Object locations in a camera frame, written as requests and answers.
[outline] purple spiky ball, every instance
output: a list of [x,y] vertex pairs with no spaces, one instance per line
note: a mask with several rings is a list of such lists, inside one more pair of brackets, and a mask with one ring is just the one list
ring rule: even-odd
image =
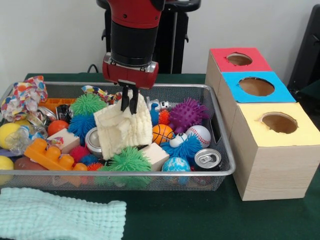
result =
[[189,97],[171,110],[169,127],[175,134],[184,133],[188,128],[201,125],[203,119],[209,118],[206,110],[206,106]]

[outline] green spiky ball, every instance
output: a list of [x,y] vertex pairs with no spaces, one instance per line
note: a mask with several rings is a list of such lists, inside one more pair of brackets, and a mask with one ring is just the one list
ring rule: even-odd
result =
[[[150,172],[151,164],[148,158],[136,147],[127,147],[118,155],[111,159],[109,166],[103,166],[98,171],[110,172]],[[117,186],[125,185],[130,189],[144,188],[151,178],[148,176],[111,176],[110,180]],[[108,184],[106,177],[96,177],[94,180],[96,184]]]
[[90,115],[105,108],[107,104],[98,95],[84,94],[71,105],[74,115]]

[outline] box with hole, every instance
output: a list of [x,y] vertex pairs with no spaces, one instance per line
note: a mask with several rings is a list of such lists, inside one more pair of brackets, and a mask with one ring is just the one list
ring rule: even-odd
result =
[[224,72],[217,98],[230,136],[237,103],[294,103],[286,86],[273,71]]
[[239,103],[230,143],[243,201],[303,198],[320,163],[320,132],[299,103]]
[[270,72],[271,67],[254,47],[213,48],[209,51],[205,84],[218,94],[222,73]]

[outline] light blue washcloth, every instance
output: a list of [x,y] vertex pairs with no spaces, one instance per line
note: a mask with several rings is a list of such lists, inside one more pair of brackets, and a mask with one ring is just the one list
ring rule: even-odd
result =
[[120,240],[126,203],[55,196],[31,188],[3,188],[0,238],[17,240]]

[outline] baseball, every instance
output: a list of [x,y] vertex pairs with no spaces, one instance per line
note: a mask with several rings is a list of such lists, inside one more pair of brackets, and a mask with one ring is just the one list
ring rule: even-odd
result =
[[203,149],[209,147],[211,142],[211,134],[209,130],[204,126],[201,126],[201,125],[192,126],[185,133],[188,136],[195,135],[197,139],[201,142]]

